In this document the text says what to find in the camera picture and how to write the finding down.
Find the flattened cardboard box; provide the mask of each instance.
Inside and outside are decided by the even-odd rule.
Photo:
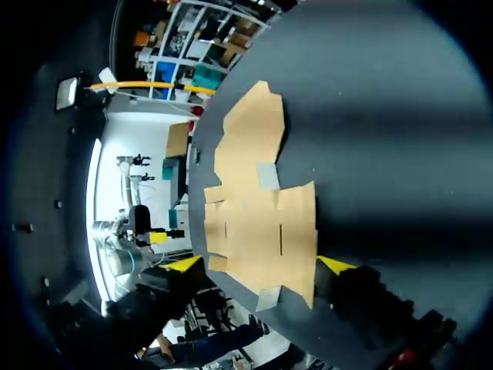
[[[275,163],[284,131],[281,96],[258,82],[225,116],[216,148],[219,187],[205,189],[209,269],[253,293],[281,285],[312,308],[317,258],[315,189],[260,189],[259,164]]]

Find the dark gray table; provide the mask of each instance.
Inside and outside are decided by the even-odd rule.
[[[315,181],[319,254],[377,268],[416,317],[434,308],[481,321],[493,282],[493,125],[474,66],[445,31],[403,2],[309,0],[260,37],[198,122],[189,176],[193,249],[206,253],[203,188],[224,115],[257,81],[283,96],[281,187]],[[257,297],[210,277],[253,311]],[[284,291],[260,317],[343,370],[373,368],[370,352],[321,301]]]

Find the black machine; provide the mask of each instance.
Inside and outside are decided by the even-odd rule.
[[[78,89],[75,100],[80,101],[73,108],[56,111],[56,87],[61,79],[70,76],[76,76],[79,85],[86,86],[96,82],[94,76],[102,68],[114,66],[119,40],[115,40],[113,28],[119,23],[119,3],[39,2],[29,5],[27,14],[23,9],[27,6],[19,2],[22,9],[12,19],[17,22],[22,17],[23,24],[30,26],[7,23],[16,32],[24,29],[28,33],[15,38],[21,72],[12,89],[6,90],[11,102],[5,104],[4,118],[11,125],[3,128],[12,130],[2,135],[8,138],[3,146],[6,161],[2,166],[4,198],[0,202],[5,207],[2,270],[8,275],[5,300],[9,308],[12,306],[12,312],[5,315],[5,332],[10,335],[7,341],[12,350],[8,347],[5,353],[17,362],[44,365],[49,354],[54,354],[55,363],[64,368],[148,368],[134,354],[148,345],[169,319],[181,317],[196,292],[207,284],[202,260],[184,272],[149,269],[143,274],[152,276],[153,284],[148,280],[138,285],[111,304],[106,317],[94,309],[100,298],[86,253],[81,200],[86,195],[88,153],[104,130],[102,108],[109,97],[99,95],[94,99],[96,96],[87,90]],[[433,13],[432,2],[421,3]],[[464,12],[464,6],[453,3],[450,7],[457,9],[454,16],[437,12],[442,24],[464,16],[469,18],[464,27],[467,31],[457,28],[458,35],[465,35],[464,40],[488,35],[480,27],[471,26],[480,24],[476,13],[481,12],[473,12],[472,5],[470,12]],[[43,42],[26,48],[18,40],[32,37],[33,29],[43,35]],[[487,49],[486,45],[475,42],[471,58],[480,65],[485,79],[491,80],[491,63],[478,57],[478,50],[482,49]],[[136,164],[145,166],[146,159],[139,156]],[[145,232],[150,225],[146,221],[137,228]],[[49,289],[45,282],[48,277],[53,281]],[[86,293],[79,294],[77,289],[83,285],[88,286]],[[315,286],[316,296],[327,301],[338,317],[359,334],[365,347],[387,350],[387,358],[375,370],[427,370],[443,351],[462,355],[462,346],[454,338],[460,324],[438,311],[416,318],[413,304],[389,291],[380,282],[378,272],[369,267],[335,274],[318,261]],[[27,334],[26,342],[19,344],[14,333]],[[49,338],[46,346],[41,337]],[[481,345],[486,346],[487,342],[473,339],[473,352],[484,357],[489,348],[481,349]]]

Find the white shelving unit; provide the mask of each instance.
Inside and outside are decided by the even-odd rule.
[[[168,42],[168,39],[170,37],[170,33],[171,33],[173,27],[176,26],[175,25],[176,19],[177,19],[178,14],[180,13],[180,11],[182,10],[184,5],[195,5],[195,6],[200,6],[202,8],[199,10],[198,15],[196,16],[192,26],[190,27],[189,31],[187,32],[187,35],[185,37],[183,46],[180,50],[179,56],[177,58],[172,57],[172,56],[165,56],[165,55],[163,55],[163,53],[164,53],[164,50],[166,48],[166,43]],[[244,37],[249,39],[249,42],[246,44],[247,47],[251,45],[253,40],[258,35],[260,35],[263,31],[265,31],[266,29],[268,29],[270,27],[267,23],[261,22],[259,19],[255,18],[254,16],[252,16],[249,13],[242,12],[241,9],[239,9],[237,7],[226,8],[226,7],[221,6],[221,5],[211,4],[209,2],[201,2],[199,0],[181,0],[181,2],[179,2],[176,5],[176,7],[173,9],[173,13],[171,15],[171,18],[169,19],[169,23],[166,26],[166,31],[164,32],[163,39],[161,41],[161,46],[159,47],[158,55],[151,55],[149,57],[149,61],[153,64],[152,72],[151,72],[151,76],[150,76],[151,81],[156,81],[157,66],[158,66],[159,62],[169,62],[169,63],[175,64],[175,69],[173,70],[173,76],[171,78],[171,82],[176,81],[176,76],[177,76],[177,73],[178,73],[180,66],[191,66],[191,67],[206,66],[209,69],[213,69],[213,70],[225,73],[225,74],[230,72],[231,68],[233,68],[233,66],[236,64],[236,62],[240,59],[241,55],[236,55],[233,58],[232,62],[230,63],[229,68],[223,68],[222,66],[219,66],[218,63],[215,63],[215,64],[208,63],[207,62],[208,58],[206,56],[207,56],[208,51],[210,50],[211,45],[213,45],[213,42],[208,42],[209,45],[205,48],[205,52],[199,58],[198,61],[196,61],[194,59],[189,59],[186,57],[186,52],[187,52],[191,42],[193,41],[193,35],[195,34],[197,27],[199,26],[200,22],[202,21],[203,16],[206,14],[207,9],[215,9],[215,10],[219,10],[221,12],[224,12],[224,18],[221,21],[221,25],[219,27],[219,30],[221,30],[221,28],[224,27],[224,25],[234,15],[237,17],[246,19],[247,21],[250,21],[252,23],[258,24],[260,27],[259,27],[258,31],[256,32],[256,34],[252,38],[248,38],[247,36],[244,36]],[[171,95],[172,95],[172,89],[168,89],[167,97],[165,100],[171,100]],[[152,99],[153,97],[154,97],[154,88],[151,87],[149,89],[149,99]]]

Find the shelf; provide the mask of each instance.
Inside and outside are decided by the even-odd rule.
[[[185,36],[185,39],[183,41],[183,46],[179,52],[179,56],[178,57],[164,56],[163,54],[166,50],[166,43],[170,39],[171,33],[173,32],[173,30],[176,28],[176,22],[179,21],[179,19],[178,19],[179,14],[183,14],[182,10],[183,10],[183,7],[185,5],[200,6],[201,9],[199,10],[199,13],[197,14],[195,20],[193,21],[192,26],[190,27],[189,31],[187,32],[187,34]],[[219,26],[218,31],[220,31],[228,23],[228,21],[231,20],[231,18],[233,16],[236,16],[236,17],[239,17],[242,19],[246,19],[249,22],[260,25],[259,31],[257,31],[256,35],[252,36],[251,38],[248,36],[240,35],[240,37],[244,37],[246,40],[248,40],[247,45],[250,45],[252,43],[253,39],[257,36],[257,34],[260,34],[263,30],[269,28],[269,25],[267,23],[261,22],[259,19],[255,18],[254,16],[247,14],[245,12],[239,12],[239,11],[231,9],[231,8],[226,8],[224,6],[212,4],[209,2],[201,2],[199,0],[181,0],[181,2],[176,4],[176,7],[173,9],[173,13],[169,19],[169,22],[166,26],[166,30],[164,32],[164,35],[163,35],[163,38],[161,41],[161,45],[159,46],[158,54],[157,55],[151,55],[149,57],[149,61],[153,64],[152,72],[151,72],[151,76],[150,76],[151,81],[156,81],[157,65],[159,62],[169,62],[169,63],[173,63],[176,65],[175,69],[173,70],[171,82],[176,81],[180,66],[190,66],[190,67],[205,66],[208,69],[212,69],[212,70],[224,73],[224,74],[228,74],[230,72],[231,68],[233,68],[234,64],[236,64],[236,62],[240,58],[240,55],[235,56],[232,63],[230,63],[229,68],[223,68],[222,66],[220,66],[215,61],[213,61],[214,64],[209,64],[208,62],[204,62],[206,57],[207,57],[207,53],[210,51],[211,45],[214,45],[213,41],[211,41],[209,43],[209,45],[205,48],[203,55],[200,56],[198,61],[193,60],[193,59],[188,59],[186,57],[186,54],[187,54],[187,52],[190,48],[190,45],[193,41],[193,37],[195,35],[195,32],[196,32],[197,28],[199,27],[200,22],[204,18],[204,15],[206,14],[207,9],[215,9],[215,10],[226,13],[223,20],[221,21],[221,25]],[[172,101],[171,100],[172,91],[173,91],[173,89],[168,89],[167,96],[163,100]],[[154,88],[151,87],[151,88],[149,88],[149,99],[153,99],[153,98],[154,98]]]
[[[150,60],[152,60],[154,62],[154,64],[157,64],[157,62],[176,63],[177,68],[179,66],[190,66],[190,67],[205,66],[207,68],[214,69],[214,70],[222,72],[222,73],[228,73],[227,68],[214,66],[214,65],[209,64],[209,63],[201,63],[201,62],[197,62],[195,60],[191,60],[191,59],[187,59],[187,58],[174,58],[172,56],[153,55],[153,56],[151,56]]]

